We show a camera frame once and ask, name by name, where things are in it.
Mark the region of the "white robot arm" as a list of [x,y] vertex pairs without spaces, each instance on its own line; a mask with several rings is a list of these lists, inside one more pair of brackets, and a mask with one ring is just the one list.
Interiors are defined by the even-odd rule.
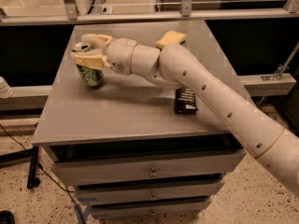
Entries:
[[128,38],[86,34],[89,51],[73,51],[81,66],[138,75],[167,89],[191,89],[229,129],[242,147],[291,193],[299,195],[299,138],[213,76],[182,43],[186,35],[169,31],[154,47]]

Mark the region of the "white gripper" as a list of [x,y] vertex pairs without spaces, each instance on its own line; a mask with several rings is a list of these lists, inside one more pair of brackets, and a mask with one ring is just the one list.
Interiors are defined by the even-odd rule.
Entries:
[[109,67],[117,74],[129,76],[130,63],[137,43],[128,38],[114,39],[110,35],[85,34],[81,37],[84,43],[90,43],[97,49],[107,49],[107,56],[101,53],[72,52],[73,61],[84,67],[104,70]]

